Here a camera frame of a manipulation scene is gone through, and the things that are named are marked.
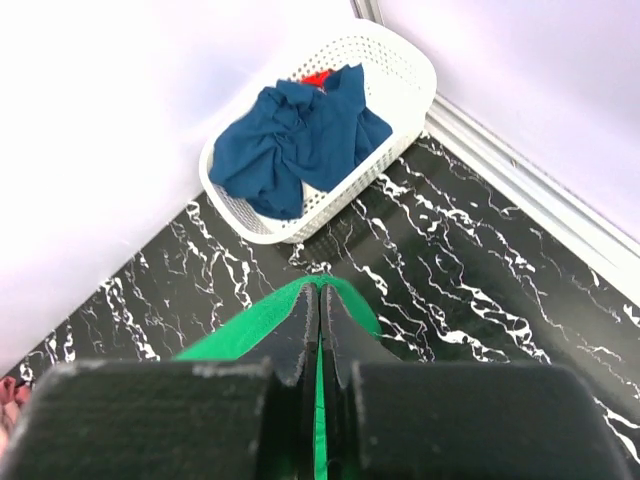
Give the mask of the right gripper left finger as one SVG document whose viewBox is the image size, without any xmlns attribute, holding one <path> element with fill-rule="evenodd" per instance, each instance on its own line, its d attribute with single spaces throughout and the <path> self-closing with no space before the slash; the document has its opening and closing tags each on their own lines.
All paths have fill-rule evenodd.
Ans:
<svg viewBox="0 0 640 480">
<path fill-rule="evenodd" d="M 82 361 L 37 383 L 5 479 L 310 479 L 318 291 L 230 361 Z"/>
</svg>

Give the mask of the green t shirt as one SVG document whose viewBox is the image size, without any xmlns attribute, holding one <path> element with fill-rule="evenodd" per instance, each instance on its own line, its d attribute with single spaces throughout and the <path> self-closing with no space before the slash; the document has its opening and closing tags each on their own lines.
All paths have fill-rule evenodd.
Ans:
<svg viewBox="0 0 640 480">
<path fill-rule="evenodd" d="M 267 357 L 280 380 L 295 390 L 295 399 L 283 406 L 285 418 L 300 426 L 304 444 L 298 477 L 328 479 L 328 421 L 321 324 L 324 294 L 338 301 L 341 314 L 377 340 L 381 326 L 367 301 L 346 280 L 307 276 L 274 291 L 228 320 L 212 334 L 179 353 L 178 360 L 223 361 Z"/>
</svg>

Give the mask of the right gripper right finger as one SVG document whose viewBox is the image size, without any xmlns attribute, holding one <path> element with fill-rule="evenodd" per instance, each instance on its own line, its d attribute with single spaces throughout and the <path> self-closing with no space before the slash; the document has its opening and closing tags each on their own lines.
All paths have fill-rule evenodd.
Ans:
<svg viewBox="0 0 640 480">
<path fill-rule="evenodd" d="M 561 366 L 404 362 L 320 297 L 331 479 L 628 479 L 586 384 Z"/>
</svg>

